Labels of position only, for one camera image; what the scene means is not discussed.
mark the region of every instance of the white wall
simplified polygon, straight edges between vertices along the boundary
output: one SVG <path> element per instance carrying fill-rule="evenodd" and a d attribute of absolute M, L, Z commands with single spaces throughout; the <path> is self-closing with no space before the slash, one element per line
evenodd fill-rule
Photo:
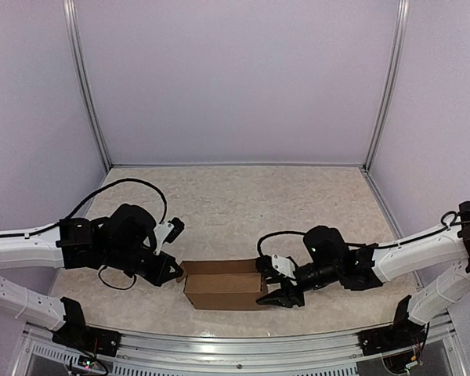
<path fill-rule="evenodd" d="M 103 178 L 61 1 L 0 1 L 0 230 L 64 217 Z M 46 293 L 54 270 L 1 272 Z M 23 323 L 0 313 L 0 376 Z"/>
<path fill-rule="evenodd" d="M 397 0 L 77 2 L 115 164 L 362 164 Z"/>
<path fill-rule="evenodd" d="M 372 173 L 404 235 L 470 200 L 470 0 L 411 2 Z M 423 279 L 445 268 L 427 269 Z M 470 365 L 470 295 L 450 314 Z"/>

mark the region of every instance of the cable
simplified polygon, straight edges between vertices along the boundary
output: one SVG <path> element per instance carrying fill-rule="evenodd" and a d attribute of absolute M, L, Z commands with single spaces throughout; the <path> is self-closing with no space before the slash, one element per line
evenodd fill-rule
<path fill-rule="evenodd" d="M 423 350 L 425 349 L 426 340 L 428 339 L 429 332 L 430 332 L 430 322 L 426 324 L 425 338 L 423 339 L 423 342 L 421 343 L 421 350 L 420 350 L 420 356 L 419 356 L 420 358 L 423 355 Z"/>
<path fill-rule="evenodd" d="M 277 231 L 275 233 L 267 233 L 264 237 L 261 237 L 258 240 L 257 249 L 258 249 L 258 253 L 261 257 L 264 256 L 264 254 L 261 250 L 262 242 L 265 241 L 266 239 L 270 238 L 270 237 L 277 237 L 279 235 L 302 235 L 302 236 L 305 236 L 306 233 L 303 233 L 302 231 Z"/>
<path fill-rule="evenodd" d="M 257 249 L 258 249 L 258 253 L 259 255 L 261 256 L 262 260 L 265 260 L 265 257 L 266 256 L 262 250 L 261 250 L 261 244 L 263 241 L 265 241 L 266 239 L 270 238 L 270 237 L 277 237 L 277 236 L 280 236 L 280 235 L 301 235 L 301 236 L 305 236 L 306 233 L 303 233 L 301 231 L 277 231 L 275 233 L 267 233 L 265 236 L 259 238 L 258 240 L 258 245 L 256 246 Z M 267 265 L 269 267 L 269 269 L 273 269 L 273 266 L 272 265 Z M 285 279 L 287 280 L 294 280 L 296 281 L 295 278 L 292 278 L 292 277 L 289 277 L 289 276 L 284 276 Z"/>
<path fill-rule="evenodd" d="M 155 185 L 153 185 L 152 183 L 149 183 L 145 180 L 141 180 L 141 179 L 136 179 L 136 178 L 124 178 L 124 179 L 119 179 L 119 180 L 115 180 L 114 182 L 112 183 L 109 183 L 105 186 L 102 186 L 101 188 L 99 188 L 98 190 L 95 190 L 94 192 L 92 192 L 91 194 L 89 194 L 86 198 L 84 198 L 82 201 L 80 201 L 80 203 L 75 207 L 75 209 L 73 209 L 70 214 L 68 214 L 66 217 L 64 217 L 63 219 L 66 220 L 66 219 L 71 219 L 75 214 L 77 214 L 77 212 L 80 210 L 80 208 L 82 206 L 84 206 L 87 201 L 89 201 L 90 199 L 94 198 L 95 196 L 97 196 L 98 194 L 104 192 L 105 190 L 109 190 L 111 187 L 113 186 L 116 186 L 118 184 L 122 184 L 122 183 L 126 183 L 126 182 L 130 182 L 130 183 L 138 183 L 138 184 L 143 184 L 144 186 L 147 186 L 149 188 L 151 188 L 152 190 L 155 190 L 158 195 L 160 196 L 160 199 L 162 199 L 162 202 L 164 203 L 164 211 L 162 213 L 162 218 L 160 220 L 159 223 L 163 223 L 165 221 L 165 216 L 167 215 L 167 199 L 165 198 L 165 195 L 164 193 L 158 188 L 156 187 Z M 59 222 L 56 222 L 56 223 L 53 223 L 52 225 L 50 226 L 47 226 L 47 227 L 44 227 L 43 229 L 39 229 L 37 231 L 33 231 L 31 233 L 29 233 L 30 236 L 35 236 L 35 235 L 39 235 L 41 233 L 44 233 L 45 231 L 49 231 L 49 230 L 52 230 L 53 228 L 59 226 L 60 223 Z M 0 239 L 4 239 L 4 238 L 8 238 L 8 237 L 24 237 L 25 233 L 0 233 Z"/>
<path fill-rule="evenodd" d="M 108 370 L 108 367 L 105 363 L 103 363 L 101 360 L 97 359 L 96 356 L 86 352 L 85 350 L 81 350 L 79 349 L 76 345 L 73 344 L 73 342 L 71 341 L 67 341 L 64 337 L 60 336 L 59 334 L 57 334 L 55 331 L 50 331 L 52 333 L 52 335 L 55 335 L 57 338 L 61 339 L 63 342 L 67 342 L 70 344 L 70 347 L 72 349 L 75 349 L 76 351 L 80 352 L 81 354 L 87 356 L 92 362 L 94 363 L 98 363 L 103 369 L 104 369 L 104 374 L 100 375 L 100 376 L 108 376 L 108 374 L 110 373 L 110 371 Z"/>
<path fill-rule="evenodd" d="M 137 280 L 138 280 L 138 277 L 134 274 L 132 276 L 132 284 L 128 287 L 117 287 L 117 286 L 112 286 L 111 284 L 108 284 L 102 277 L 101 277 L 101 273 L 107 269 L 108 266 L 103 266 L 99 272 L 97 273 L 97 276 L 99 277 L 99 279 L 101 280 L 101 282 L 103 282 L 103 284 L 107 287 L 110 287 L 110 288 L 113 288 L 114 290 L 120 290 L 120 291 L 126 291 L 126 290 L 130 290 L 131 288 L 134 287 L 134 285 L 136 284 Z"/>
<path fill-rule="evenodd" d="M 162 202 L 164 203 L 164 212 L 162 213 L 162 218 L 160 220 L 159 223 L 163 223 L 165 221 L 165 216 L 167 215 L 167 199 L 165 198 L 165 195 L 164 193 L 158 189 L 155 185 L 153 185 L 152 183 L 149 183 L 145 180 L 141 180 L 141 179 L 136 179 L 136 178 L 123 178 L 123 179 L 119 179 L 119 180 L 115 180 L 114 182 L 110 183 L 110 184 L 107 184 L 101 188 L 99 188 L 98 190 L 95 190 L 94 192 L 92 192 L 91 194 L 89 194 L 86 198 L 84 198 L 80 204 L 78 204 L 75 209 L 73 209 L 71 211 L 70 214 L 67 215 L 67 217 L 65 219 L 70 219 L 71 217 L 73 217 L 75 214 L 77 214 L 78 210 L 80 210 L 80 208 L 82 206 L 84 206 L 87 201 L 89 201 L 91 198 L 97 196 L 98 194 L 104 192 L 105 190 L 108 190 L 110 189 L 112 186 L 116 186 L 118 184 L 122 184 L 122 183 L 126 183 L 126 182 L 131 182 L 131 183 L 138 183 L 138 184 L 143 184 L 144 186 L 147 186 L 149 188 L 151 188 L 152 190 L 155 190 L 155 192 L 158 193 L 158 195 L 160 196 L 160 198 L 162 199 Z"/>

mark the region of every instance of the beige mat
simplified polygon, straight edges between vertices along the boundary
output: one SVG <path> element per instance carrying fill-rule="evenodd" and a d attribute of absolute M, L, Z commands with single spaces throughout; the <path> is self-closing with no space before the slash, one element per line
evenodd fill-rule
<path fill-rule="evenodd" d="M 124 177 L 158 185 L 168 198 L 168 219 L 178 216 L 185 231 L 163 250 L 181 260 L 245 259 L 268 232 L 306 231 L 316 225 L 337 227 L 345 241 L 382 242 L 390 230 L 363 176 L 356 168 L 177 167 L 116 168 L 106 183 Z M 90 219 L 111 215 L 119 204 L 138 204 L 156 220 L 157 194 L 135 183 L 116 186 L 97 197 Z M 291 255 L 309 262 L 300 237 L 267 240 L 265 253 Z M 305 294 L 306 305 L 261 312 L 196 311 L 183 284 L 158 288 L 138 279 L 129 291 L 105 287 L 92 269 L 63 270 L 52 294 L 79 301 L 90 324 L 158 334 L 262 337 L 339 331 L 389 322 L 399 300 L 415 292 L 412 276 L 370 291 L 345 291 L 339 284 Z M 105 279 L 125 286 L 122 272 L 106 270 Z"/>

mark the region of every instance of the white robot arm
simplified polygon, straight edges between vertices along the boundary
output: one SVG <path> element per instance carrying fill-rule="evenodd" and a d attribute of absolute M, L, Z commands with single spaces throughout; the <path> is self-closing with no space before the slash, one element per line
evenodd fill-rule
<path fill-rule="evenodd" d="M 262 253 L 263 240 L 286 233 L 303 235 L 311 263 L 298 266 L 292 258 Z M 422 342 L 427 323 L 470 292 L 470 201 L 460 204 L 459 212 L 446 213 L 439 226 L 386 244 L 348 244 L 337 229 L 318 226 L 307 233 L 268 234 L 260 239 L 258 252 L 258 270 L 268 283 L 280 283 L 280 289 L 258 303 L 287 308 L 305 305 L 305 291 L 336 281 L 346 289 L 362 291 L 406 273 L 455 261 L 429 286 L 399 303 L 392 325 L 360 332 L 364 355 L 383 353 Z"/>
<path fill-rule="evenodd" d="M 125 181 L 142 182 L 122 179 L 96 193 Z M 184 224 L 177 218 L 165 222 L 165 210 L 158 224 L 146 210 L 129 204 L 121 205 L 111 217 L 93 221 L 71 216 L 34 229 L 0 231 L 0 270 L 31 266 L 112 267 L 129 277 L 141 276 L 155 286 L 183 274 L 175 258 L 164 253 L 162 246 L 173 242 Z M 82 351 L 93 351 L 97 343 L 98 353 L 116 354 L 120 334 L 87 326 L 80 304 L 72 299 L 41 295 L 0 276 L 0 310 L 49 329 L 54 342 Z"/>

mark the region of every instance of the brown cardboard box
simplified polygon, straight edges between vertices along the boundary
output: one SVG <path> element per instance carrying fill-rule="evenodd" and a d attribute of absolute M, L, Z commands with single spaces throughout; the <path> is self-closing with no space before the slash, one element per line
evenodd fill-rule
<path fill-rule="evenodd" d="M 256 260 L 183 261 L 184 293 L 196 309 L 264 309 L 256 299 L 268 294 L 268 287 L 256 269 Z"/>

